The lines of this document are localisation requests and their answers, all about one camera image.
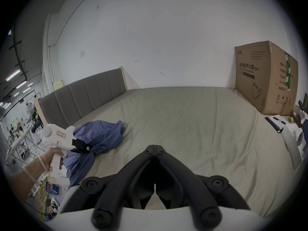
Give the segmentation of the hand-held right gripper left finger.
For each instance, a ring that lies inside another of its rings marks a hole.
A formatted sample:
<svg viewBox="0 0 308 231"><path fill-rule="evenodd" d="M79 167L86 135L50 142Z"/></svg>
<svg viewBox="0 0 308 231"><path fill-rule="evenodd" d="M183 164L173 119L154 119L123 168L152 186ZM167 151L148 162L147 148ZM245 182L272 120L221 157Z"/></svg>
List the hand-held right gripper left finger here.
<svg viewBox="0 0 308 231"><path fill-rule="evenodd" d="M155 145L149 145L142 153L127 163L117 174L84 179L64 205L61 213L94 210L90 221L98 230L113 230L118 226L123 203L134 178L151 163Z"/></svg>

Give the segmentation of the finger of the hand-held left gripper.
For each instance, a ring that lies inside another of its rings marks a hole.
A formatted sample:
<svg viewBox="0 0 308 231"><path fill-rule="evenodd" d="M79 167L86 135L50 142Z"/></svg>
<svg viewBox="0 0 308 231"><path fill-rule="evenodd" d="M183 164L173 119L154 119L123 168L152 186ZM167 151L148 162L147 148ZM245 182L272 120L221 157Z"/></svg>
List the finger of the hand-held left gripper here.
<svg viewBox="0 0 308 231"><path fill-rule="evenodd" d="M76 143L76 152L77 153L90 153L92 147L85 142Z"/></svg>

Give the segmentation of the person's left hand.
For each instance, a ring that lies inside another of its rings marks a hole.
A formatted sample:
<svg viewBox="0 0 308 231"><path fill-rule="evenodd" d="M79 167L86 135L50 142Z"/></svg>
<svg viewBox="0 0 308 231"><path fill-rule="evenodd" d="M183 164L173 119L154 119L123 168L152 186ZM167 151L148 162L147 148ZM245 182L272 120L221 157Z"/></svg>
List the person's left hand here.
<svg viewBox="0 0 308 231"><path fill-rule="evenodd" d="M54 155L60 156L59 169L62 169L64 160L63 157L68 157L64 156L63 152L61 152L59 148L49 148L40 156L40 161L44 165L43 169L45 170L45 172L52 171L51 163L53 161Z"/></svg>

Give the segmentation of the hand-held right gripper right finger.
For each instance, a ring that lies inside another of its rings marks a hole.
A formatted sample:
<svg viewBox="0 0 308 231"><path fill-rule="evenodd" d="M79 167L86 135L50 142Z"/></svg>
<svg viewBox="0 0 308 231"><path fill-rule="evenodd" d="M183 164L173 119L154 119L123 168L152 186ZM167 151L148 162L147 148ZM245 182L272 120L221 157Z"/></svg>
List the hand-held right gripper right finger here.
<svg viewBox="0 0 308 231"><path fill-rule="evenodd" d="M219 207L250 211L244 198L224 176L196 175L160 145L156 145L156 160L176 188L170 200L161 194L159 198L167 204L167 209L189 206L198 230L213 230L221 223L223 215Z"/></svg>

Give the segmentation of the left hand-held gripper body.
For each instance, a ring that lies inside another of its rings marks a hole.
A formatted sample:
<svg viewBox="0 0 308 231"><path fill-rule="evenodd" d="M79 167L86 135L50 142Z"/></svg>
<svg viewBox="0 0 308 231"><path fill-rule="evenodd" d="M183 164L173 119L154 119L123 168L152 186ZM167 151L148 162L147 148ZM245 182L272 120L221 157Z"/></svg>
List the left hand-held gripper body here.
<svg viewBox="0 0 308 231"><path fill-rule="evenodd" d="M74 130L74 126L63 129L56 124L48 124L42 131L42 143L48 148L59 148L64 156L67 156L68 151L83 153L83 141L75 138ZM70 185L69 178L64 176L60 170L61 157L59 154L53 156L51 161L52 171L48 172L47 178L52 184Z"/></svg>

